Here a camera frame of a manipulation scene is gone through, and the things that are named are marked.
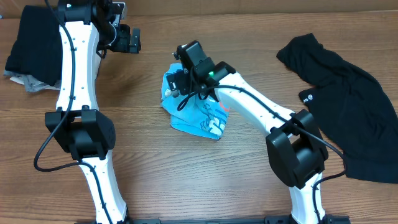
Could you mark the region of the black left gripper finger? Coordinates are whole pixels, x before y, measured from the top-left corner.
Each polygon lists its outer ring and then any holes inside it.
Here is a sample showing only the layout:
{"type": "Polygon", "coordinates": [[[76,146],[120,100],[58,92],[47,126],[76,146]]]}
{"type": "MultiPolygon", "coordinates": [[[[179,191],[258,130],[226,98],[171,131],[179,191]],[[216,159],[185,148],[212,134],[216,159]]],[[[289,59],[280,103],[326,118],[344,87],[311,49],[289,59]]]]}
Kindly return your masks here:
{"type": "Polygon", "coordinates": [[[133,28],[131,34],[131,44],[129,46],[129,52],[132,54],[138,54],[141,50],[141,30],[139,28],[133,28]]]}
{"type": "Polygon", "coordinates": [[[112,22],[113,26],[118,27],[121,20],[125,19],[127,14],[127,6],[125,2],[113,2],[113,14],[115,16],[112,22]]]}

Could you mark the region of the light blue printed t-shirt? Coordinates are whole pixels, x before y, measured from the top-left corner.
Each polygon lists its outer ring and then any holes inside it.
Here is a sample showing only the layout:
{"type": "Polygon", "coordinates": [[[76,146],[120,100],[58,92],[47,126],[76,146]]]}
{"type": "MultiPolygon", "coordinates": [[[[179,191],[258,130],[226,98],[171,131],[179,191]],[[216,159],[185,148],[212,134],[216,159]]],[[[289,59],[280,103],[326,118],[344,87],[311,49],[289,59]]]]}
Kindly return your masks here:
{"type": "Polygon", "coordinates": [[[198,96],[189,99],[187,105],[178,110],[177,106],[185,98],[173,97],[167,83],[167,75],[182,70],[180,63],[173,63],[163,76],[161,107],[170,114],[171,127],[188,134],[219,140],[226,127],[230,107],[215,101],[212,97],[200,100],[198,96]]]}

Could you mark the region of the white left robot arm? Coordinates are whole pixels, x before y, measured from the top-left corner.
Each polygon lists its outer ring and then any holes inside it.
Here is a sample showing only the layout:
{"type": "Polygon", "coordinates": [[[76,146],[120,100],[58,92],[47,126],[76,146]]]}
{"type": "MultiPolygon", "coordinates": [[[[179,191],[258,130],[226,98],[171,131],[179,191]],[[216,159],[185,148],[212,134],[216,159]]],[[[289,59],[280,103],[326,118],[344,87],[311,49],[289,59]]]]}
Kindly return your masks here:
{"type": "Polygon", "coordinates": [[[78,166],[95,205],[95,223],[130,223],[113,167],[116,131],[100,112],[95,81],[107,51],[137,54],[140,30],[122,24],[127,7],[114,1],[59,1],[52,13],[62,40],[61,87],[54,112],[45,114],[50,135],[34,157],[34,167],[51,172],[78,166]],[[69,153],[69,164],[43,168],[39,157],[51,139],[69,153]]]}

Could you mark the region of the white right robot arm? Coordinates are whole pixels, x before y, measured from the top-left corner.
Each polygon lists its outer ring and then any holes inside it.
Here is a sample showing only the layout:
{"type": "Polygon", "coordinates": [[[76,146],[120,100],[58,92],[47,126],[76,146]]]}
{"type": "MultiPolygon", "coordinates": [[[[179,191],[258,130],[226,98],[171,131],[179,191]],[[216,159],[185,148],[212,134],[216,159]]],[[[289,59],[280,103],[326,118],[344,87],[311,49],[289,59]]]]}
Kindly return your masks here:
{"type": "Polygon", "coordinates": [[[178,105],[182,110],[189,99],[206,93],[226,103],[244,116],[266,138],[269,164],[275,175],[289,187],[291,223],[327,223],[322,207],[320,184],[328,159],[327,142],[313,116],[306,110],[294,113],[250,86],[236,70],[220,62],[200,81],[185,67],[166,74],[169,91],[185,96],[178,105]]]}

